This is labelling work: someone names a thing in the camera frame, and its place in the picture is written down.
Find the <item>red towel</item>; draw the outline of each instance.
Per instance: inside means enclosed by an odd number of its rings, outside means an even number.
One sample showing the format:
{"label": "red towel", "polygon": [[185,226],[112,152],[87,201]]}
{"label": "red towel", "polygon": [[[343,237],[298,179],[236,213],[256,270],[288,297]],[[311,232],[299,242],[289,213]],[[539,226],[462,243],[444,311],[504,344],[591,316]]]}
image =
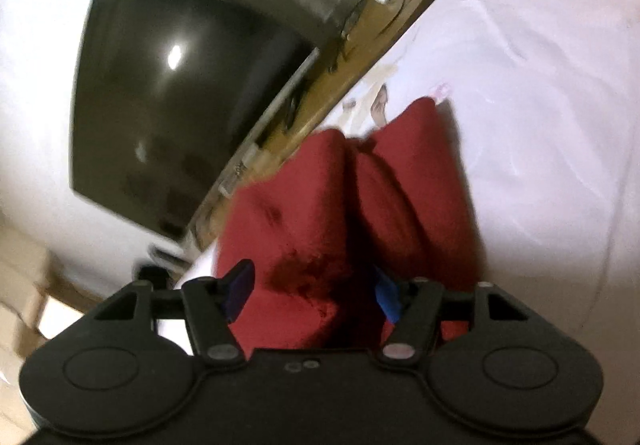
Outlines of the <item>red towel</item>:
{"label": "red towel", "polygon": [[377,347],[385,320],[372,263],[449,289],[478,280],[465,194],[428,98],[366,140],[309,136],[276,176],[234,201],[218,270],[255,263],[255,290],[231,325],[247,353]]}

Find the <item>red fabric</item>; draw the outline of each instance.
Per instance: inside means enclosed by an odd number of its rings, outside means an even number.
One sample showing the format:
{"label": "red fabric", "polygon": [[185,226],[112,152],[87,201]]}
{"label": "red fabric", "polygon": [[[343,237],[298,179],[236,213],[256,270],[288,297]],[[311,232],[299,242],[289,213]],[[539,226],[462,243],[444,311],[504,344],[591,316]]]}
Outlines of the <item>red fabric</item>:
{"label": "red fabric", "polygon": [[474,231],[433,100],[366,140],[309,136],[269,181],[238,191],[218,270],[240,259],[256,284],[231,329],[256,347],[376,347],[388,334],[370,263],[450,289],[478,280]]}

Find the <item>wooden furniture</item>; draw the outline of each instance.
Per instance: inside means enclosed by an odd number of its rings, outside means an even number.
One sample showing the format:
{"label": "wooden furniture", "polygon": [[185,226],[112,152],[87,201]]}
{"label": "wooden furniture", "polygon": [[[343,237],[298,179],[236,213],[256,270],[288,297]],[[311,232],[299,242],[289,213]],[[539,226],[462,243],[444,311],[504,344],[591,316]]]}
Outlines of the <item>wooden furniture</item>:
{"label": "wooden furniture", "polygon": [[[238,168],[238,184],[263,180],[274,174],[351,87],[404,34],[433,0],[363,0],[360,16],[344,43],[328,47],[312,69],[315,78],[307,86],[292,128],[283,121],[267,129],[260,149],[250,162]],[[230,198],[212,189],[194,215],[190,232],[203,250],[222,232]]]}

